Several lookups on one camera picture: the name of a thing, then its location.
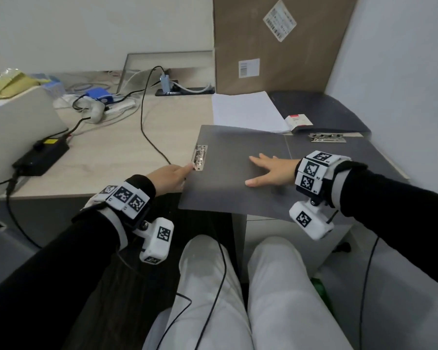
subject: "yellow package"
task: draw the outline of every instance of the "yellow package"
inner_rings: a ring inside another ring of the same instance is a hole
[[[48,80],[29,77],[18,69],[7,69],[0,74],[0,99],[11,98]]]

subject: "leg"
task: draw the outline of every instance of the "leg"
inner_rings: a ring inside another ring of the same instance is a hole
[[[256,350],[352,349],[289,241],[269,237],[261,242],[248,273],[248,315]]]
[[[240,283],[227,250],[224,247],[222,250],[227,263],[226,279],[199,348],[253,350]],[[224,275],[224,262],[218,243],[205,235],[196,236],[183,250],[179,268],[177,292],[189,297],[192,305],[167,332],[161,344],[164,350],[195,348]],[[176,297],[168,325],[188,303]]]

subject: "cardboard box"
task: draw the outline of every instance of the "cardboard box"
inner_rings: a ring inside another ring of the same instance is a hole
[[[323,92],[356,1],[214,0],[217,93]]]

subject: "dark wooden floor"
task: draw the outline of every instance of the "dark wooden floor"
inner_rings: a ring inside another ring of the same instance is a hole
[[[179,210],[176,208],[179,198],[180,194],[167,194],[155,199],[147,217],[148,221],[165,217],[174,223],[167,260],[159,265],[141,263],[138,258],[141,238],[120,252],[120,256],[135,271],[114,255],[63,349],[141,349],[158,313],[174,302],[180,277],[178,262],[183,248],[196,235],[205,234],[214,238],[217,235],[237,270],[231,215]]]

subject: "black long-sleeve shirt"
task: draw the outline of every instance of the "black long-sleeve shirt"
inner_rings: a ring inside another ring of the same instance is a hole
[[[438,282],[438,194],[353,169],[339,196],[326,199]],[[17,269],[0,284],[0,346],[60,348],[118,243],[94,211]]]

